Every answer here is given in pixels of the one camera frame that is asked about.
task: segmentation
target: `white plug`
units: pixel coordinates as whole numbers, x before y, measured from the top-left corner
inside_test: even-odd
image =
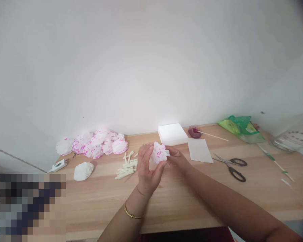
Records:
[[[56,172],[56,171],[62,169],[63,167],[65,167],[67,165],[67,162],[68,162],[68,159],[67,160],[63,159],[63,160],[57,162],[56,164],[53,164],[53,167],[46,174],[48,174],[50,172]]]

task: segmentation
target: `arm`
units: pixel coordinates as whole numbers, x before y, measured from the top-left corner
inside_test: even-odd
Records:
[[[195,169],[179,150],[170,146],[166,149],[171,155],[169,165],[180,172],[207,206],[245,241],[303,241],[264,209]]]
[[[160,162],[155,171],[150,171],[149,159],[152,152],[153,144],[140,147],[137,165],[138,185],[105,228],[98,239],[99,242],[132,242],[137,240],[143,219],[131,218],[125,212],[125,205],[131,215],[135,217],[144,215],[147,203],[161,181],[164,166],[166,165],[165,161]]]

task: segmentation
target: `white sheet of paper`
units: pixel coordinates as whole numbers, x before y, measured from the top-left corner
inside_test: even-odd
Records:
[[[191,160],[213,163],[205,139],[188,138]]]

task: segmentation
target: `gold bangle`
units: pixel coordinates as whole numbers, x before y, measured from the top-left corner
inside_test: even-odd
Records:
[[[137,219],[140,219],[140,218],[143,218],[145,216],[145,212],[144,212],[144,215],[142,217],[135,217],[134,215],[128,213],[127,211],[127,208],[126,208],[126,202],[125,202],[125,211],[126,211],[126,214],[128,214],[131,218],[137,218]]]

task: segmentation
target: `pixelated area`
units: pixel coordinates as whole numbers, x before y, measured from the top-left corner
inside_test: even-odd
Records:
[[[65,241],[66,176],[0,175],[0,241]]]

